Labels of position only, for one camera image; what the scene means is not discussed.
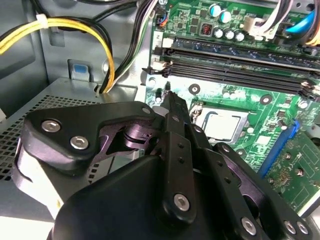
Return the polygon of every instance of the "connector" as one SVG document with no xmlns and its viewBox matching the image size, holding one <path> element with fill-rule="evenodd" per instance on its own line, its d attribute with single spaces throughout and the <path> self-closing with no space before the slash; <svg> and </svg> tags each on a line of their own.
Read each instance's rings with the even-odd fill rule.
<svg viewBox="0 0 320 240">
<path fill-rule="evenodd" d="M 279 24 L 264 32 L 260 30 L 260 27 L 266 20 L 259 17 L 244 17 L 243 30 L 245 30 L 250 36 L 254 37 L 258 41 L 268 41 L 274 39 L 278 30 Z"/>
</svg>

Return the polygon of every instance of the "green circuit board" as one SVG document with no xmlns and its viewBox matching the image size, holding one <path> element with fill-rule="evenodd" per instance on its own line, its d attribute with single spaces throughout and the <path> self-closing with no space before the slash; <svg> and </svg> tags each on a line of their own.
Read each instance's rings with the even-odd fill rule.
<svg viewBox="0 0 320 240">
<path fill-rule="evenodd" d="M 219 16 L 211 16 L 209 13 L 211 5 L 219 5 L 222 11 L 230 12 L 230 21 L 222 23 Z M 168 14 L 168 22 L 165 27 L 160 29 L 164 38 L 187 37 L 250 49 L 274 51 L 276 53 L 305 55 L 299 47 L 279 46 L 272 43 L 272 41 L 254 40 L 250 36 L 246 36 L 242 42 L 237 42 L 234 39 L 227 40 L 224 37 L 216 38 L 212 35 L 203 36 L 200 34 L 203 23 L 212 24 L 213 27 L 219 27 L 222 30 L 242 31 L 245 16 L 267 19 L 274 10 L 273 8 L 225 0 L 169 0 L 165 10 Z M 285 22 L 295 24 L 305 16 L 306 14 L 303 13 L 290 12 Z"/>
<path fill-rule="evenodd" d="M 267 178 L 273 189 L 301 216 L 320 196 L 319 170 L 319 148 L 299 131 L 287 142 Z"/>
<path fill-rule="evenodd" d="M 213 4 L 219 5 L 222 11 L 231 13 L 232 17 L 228 23 L 222 23 L 219 17 L 210 16 L 209 8 Z M 267 19 L 272 13 L 273 8 L 226 0 L 168 0 L 168 3 L 163 9 L 167 12 L 168 21 L 164 27 L 159 27 L 157 24 L 157 16 L 154 18 L 149 56 L 151 66 L 154 61 L 167 61 L 167 56 L 158 56 L 154 53 L 154 50 L 155 47 L 162 46 L 164 39 L 172 39 L 174 37 L 191 41 L 223 44 L 228 46 L 228 48 L 229 46 L 240 46 L 243 49 L 254 49 L 257 53 L 263 51 L 264 53 L 275 53 L 283 56 L 287 56 L 287 54 L 289 55 L 290 53 L 291 56 L 296 56 L 297 58 L 312 57 L 315 62 L 320 58 L 319 53 L 310 56 L 297 46 L 290 47 L 277 45 L 272 41 L 253 40 L 247 35 L 242 42 L 237 42 L 234 39 L 227 40 L 225 37 L 217 39 L 213 35 L 199 35 L 201 30 L 200 27 L 203 23 L 209 23 L 212 24 L 212 26 L 218 26 L 221 29 L 231 29 L 234 32 L 239 31 L 242 29 L 242 23 L 245 16 Z M 305 16 L 306 15 L 302 13 L 290 12 L 286 18 L 286 22 L 294 24 Z M 277 76 L 277 81 L 281 81 L 283 79 L 282 77 L 306 79 L 305 73 L 300 74 L 297 71 L 291 71 L 287 68 L 280 69 L 276 67 L 267 67 L 264 64 L 242 64 L 241 62 L 235 61 L 223 62 L 217 58 L 214 60 L 210 57 L 197 57 L 196 51 L 193 53 L 195 54 L 190 54 L 189 56 L 179 54 L 172 55 L 170 56 L 170 60 L 173 61 L 173 64 L 175 64 L 175 61 L 184 62 L 184 67 L 186 68 L 188 68 L 188 65 L 193 66 L 194 64 L 197 64 L 197 66 L 206 66 L 207 68 L 210 66 L 218 66 L 219 68 L 226 67 L 229 70 L 239 71 L 239 75 L 257 73 L 264 76 Z M 314 81 L 316 85 L 319 85 L 319 78 L 315 78 L 314 76 L 311 77 L 310 75 L 308 78 Z M 224 84 L 220 80 L 217 82 L 213 81 L 175 75 L 171 75 L 168 78 L 164 78 L 161 75 L 149 75 L 146 80 L 145 102 L 151 107 L 159 106 L 168 90 L 170 90 L 186 100 L 190 113 L 195 105 L 201 104 L 204 108 L 213 108 L 214 110 L 212 111 L 223 109 L 223 114 L 228 114 L 228 112 L 247 114 L 246 123 L 240 127 L 240 133 L 236 138 L 236 141 L 232 143 L 226 141 L 226 143 L 229 144 L 256 172 L 258 172 L 270 150 L 275 147 L 275 143 L 280 134 L 284 131 L 279 124 L 279 121 L 282 121 L 282 124 L 285 124 L 288 127 L 292 126 L 295 121 L 298 121 L 300 124 L 299 132 L 293 139 L 289 140 L 285 149 L 277 158 L 276 164 L 273 165 L 272 170 L 269 171 L 268 176 L 274 178 L 274 184 L 272 185 L 274 190 L 281 193 L 281 196 L 297 213 L 302 214 L 302 212 L 309 207 L 310 203 L 320 196 L 320 191 L 318 192 L 320 179 L 317 179 L 316 175 L 311 176 L 308 174 L 309 172 L 312 172 L 309 170 L 310 166 L 312 168 L 314 167 L 314 173 L 318 171 L 318 162 L 312 160 L 314 157 L 312 151 L 315 146 L 304 134 L 304 131 L 312 126 L 314 120 L 318 116 L 320 103 L 309 100 L 306 101 L 297 94 L 287 94 L 272 90 L 263 90 L 263 88 L 257 89 Z M 192 91 L 194 87 L 197 89 L 196 93 Z M 262 101 L 265 96 L 270 96 L 271 99 L 267 104 Z M 234 124 L 234 119 L 223 119 L 220 121 L 212 119 L 211 121 L 209 118 L 210 117 L 207 117 L 205 119 L 204 124 L 201 125 L 202 128 L 211 125 L 213 126 L 210 127 L 211 131 L 228 132 L 228 130 L 232 128 L 231 125 Z M 211 140 L 212 139 L 209 139 L 209 142 L 214 145 L 216 142 L 211 142 Z M 289 146 L 293 149 L 291 153 L 292 162 L 284 160 L 284 153 Z M 315 153 L 319 152 L 319 149 L 317 147 L 315 148 Z M 300 153 L 304 156 L 301 159 L 305 159 L 306 163 L 296 159 L 296 156 L 300 156 Z M 289 170 L 288 167 L 291 167 L 289 164 L 294 164 L 294 169 L 286 172 Z M 299 164 L 302 164 L 302 168 L 306 168 L 303 177 L 298 177 L 295 173 L 295 168 L 298 168 Z M 283 178 L 283 175 L 288 176 L 288 180 L 285 180 L 285 184 L 281 185 L 277 182 L 279 180 L 276 180 L 275 176 L 277 175 L 279 175 L 280 178 Z"/>
<path fill-rule="evenodd" d="M 242 129 L 241 137 L 231 146 L 238 153 L 242 153 L 241 157 L 255 171 L 259 170 L 282 132 L 281 127 L 277 124 L 279 119 L 282 119 L 288 126 L 294 122 L 294 119 L 297 119 L 301 124 L 301 129 L 304 130 L 313 124 L 320 111 L 319 103 L 310 103 L 306 109 L 300 109 L 298 103 L 301 98 L 291 94 L 174 76 L 169 78 L 169 82 L 170 90 L 185 99 L 189 109 L 195 102 L 204 102 L 217 108 L 248 113 L 247 124 Z M 161 104 L 156 102 L 156 95 L 160 90 L 165 89 L 167 83 L 168 79 L 159 76 L 151 76 L 147 80 L 145 102 L 149 106 Z M 200 88 L 196 95 L 189 90 L 190 86 L 195 83 Z M 272 101 L 263 105 L 260 99 L 266 95 L 272 96 Z M 220 127 L 228 128 L 229 126 L 226 124 Z"/>
</svg>

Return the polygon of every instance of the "capacitor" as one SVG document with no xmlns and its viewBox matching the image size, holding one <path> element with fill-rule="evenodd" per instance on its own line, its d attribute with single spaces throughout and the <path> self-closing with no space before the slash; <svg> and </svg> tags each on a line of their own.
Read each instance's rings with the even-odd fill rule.
<svg viewBox="0 0 320 240">
<path fill-rule="evenodd" d="M 279 127 L 281 127 L 281 130 L 287 130 L 288 126 L 286 125 L 286 123 L 283 120 L 279 120 L 278 122 Z"/>
<path fill-rule="evenodd" d="M 155 92 L 155 102 L 156 103 L 161 103 L 162 102 L 162 92 L 161 92 L 161 89 L 158 89 L 156 92 Z"/>
<path fill-rule="evenodd" d="M 209 14 L 214 18 L 218 17 L 221 14 L 221 7 L 217 4 L 212 4 L 209 7 Z"/>
<path fill-rule="evenodd" d="M 241 31 L 235 31 L 234 35 L 234 39 L 237 42 L 242 42 L 245 39 L 245 35 Z"/>
<path fill-rule="evenodd" d="M 224 30 L 224 36 L 226 39 L 231 40 L 235 37 L 235 32 L 232 31 L 230 28 Z"/>
<path fill-rule="evenodd" d="M 306 109 L 309 106 L 309 103 L 305 100 L 302 100 L 301 102 L 298 103 L 298 107 L 300 109 Z"/>
<path fill-rule="evenodd" d="M 216 26 L 213 28 L 213 36 L 220 39 L 224 36 L 224 31 L 222 31 L 220 27 Z"/>
<path fill-rule="evenodd" d="M 230 22 L 231 18 L 232 18 L 232 15 L 231 15 L 231 12 L 229 12 L 229 11 L 223 11 L 220 14 L 220 21 L 223 24 L 227 24 L 228 22 Z"/>
</svg>

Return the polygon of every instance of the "yellow wire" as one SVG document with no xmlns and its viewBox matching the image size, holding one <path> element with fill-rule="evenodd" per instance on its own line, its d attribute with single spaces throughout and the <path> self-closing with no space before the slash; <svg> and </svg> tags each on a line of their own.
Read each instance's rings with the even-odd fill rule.
<svg viewBox="0 0 320 240">
<path fill-rule="evenodd" d="M 108 58 L 109 68 L 110 68 L 109 81 L 105 90 L 108 90 L 109 88 L 111 88 L 115 80 L 115 64 L 107 44 L 100 37 L 100 35 L 96 33 L 94 30 L 92 30 L 90 27 L 88 27 L 87 25 L 74 20 L 65 19 L 65 18 L 48 18 L 47 21 L 48 21 L 48 24 L 47 24 L 48 27 L 66 27 L 66 28 L 78 29 L 78 30 L 87 32 L 98 39 L 98 41 L 101 43 L 101 45 L 105 50 L 105 53 Z M 0 55 L 2 55 L 13 44 L 15 44 L 24 36 L 43 28 L 44 26 L 39 21 L 33 21 L 19 27 L 18 29 L 10 33 L 8 36 L 6 36 L 2 41 L 0 41 Z"/>
</svg>

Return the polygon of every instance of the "silver screw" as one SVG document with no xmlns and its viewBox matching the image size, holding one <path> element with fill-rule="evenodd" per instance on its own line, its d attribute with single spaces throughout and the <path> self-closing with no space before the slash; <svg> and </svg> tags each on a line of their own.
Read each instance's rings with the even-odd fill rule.
<svg viewBox="0 0 320 240">
<path fill-rule="evenodd" d="M 179 122 L 179 118 L 177 116 L 172 116 L 173 120 L 175 120 L 176 122 Z"/>
<path fill-rule="evenodd" d="M 299 229 L 301 232 L 303 232 L 304 234 L 308 235 L 308 229 L 305 227 L 305 225 L 303 225 L 301 222 L 297 221 L 296 224 L 298 225 Z"/>
<path fill-rule="evenodd" d="M 151 111 L 148 108 L 143 107 L 142 111 L 144 111 L 146 114 L 150 114 Z"/>
<path fill-rule="evenodd" d="M 287 229 L 290 233 L 292 233 L 292 234 L 296 234 L 296 233 L 297 233 L 296 230 L 295 230 L 295 228 L 294 228 L 294 226 L 292 226 L 292 224 L 291 224 L 289 221 L 284 221 L 284 225 L 285 225 L 286 229 Z"/>
<path fill-rule="evenodd" d="M 226 145 L 222 145 L 223 150 L 225 150 L 227 153 L 230 152 L 229 148 Z"/>
<path fill-rule="evenodd" d="M 198 133 L 201 133 L 202 132 L 202 130 L 201 130 L 201 128 L 199 127 L 199 126 L 194 126 L 194 129 L 198 132 Z"/>
<path fill-rule="evenodd" d="M 290 160 L 291 159 L 291 154 L 290 152 L 286 152 L 285 155 L 284 155 L 285 159 L 286 160 Z"/>
<path fill-rule="evenodd" d="M 53 120 L 44 121 L 41 124 L 41 127 L 43 130 L 45 130 L 48 133 L 56 133 L 61 129 L 60 124 Z"/>
<path fill-rule="evenodd" d="M 274 184 L 274 182 L 275 182 L 275 180 L 274 180 L 272 177 L 269 177 L 269 178 L 268 178 L 268 183 L 269 183 L 269 184 L 272 185 L 272 184 Z"/>
<path fill-rule="evenodd" d="M 156 85 L 156 79 L 154 77 L 150 77 L 148 81 L 148 86 L 154 87 Z"/>
<path fill-rule="evenodd" d="M 168 0 L 158 0 L 159 4 L 164 6 L 168 3 Z"/>
<path fill-rule="evenodd" d="M 180 193 L 177 193 L 176 195 L 174 195 L 173 201 L 174 201 L 174 204 L 178 207 L 178 209 L 180 209 L 183 212 L 188 211 L 190 208 L 190 203 L 187 197 Z"/>
<path fill-rule="evenodd" d="M 252 236 L 257 234 L 255 225 L 247 217 L 241 218 L 243 228 Z"/>
<path fill-rule="evenodd" d="M 71 138 L 70 144 L 72 147 L 78 150 L 84 150 L 89 146 L 89 142 L 84 136 L 74 136 Z"/>
<path fill-rule="evenodd" d="M 305 174 L 301 168 L 297 168 L 296 170 L 294 170 L 294 172 L 299 177 L 302 177 Z"/>
</svg>

